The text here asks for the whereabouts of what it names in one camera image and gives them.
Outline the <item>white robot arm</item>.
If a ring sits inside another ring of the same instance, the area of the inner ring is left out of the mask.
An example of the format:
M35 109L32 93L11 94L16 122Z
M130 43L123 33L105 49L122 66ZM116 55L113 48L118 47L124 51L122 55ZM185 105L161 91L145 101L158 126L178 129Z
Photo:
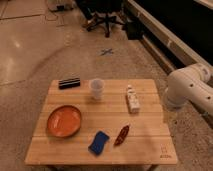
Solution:
M209 67L202 63L171 72L162 97L163 104L170 111L178 111L191 101L213 117L213 87L207 84L210 78Z

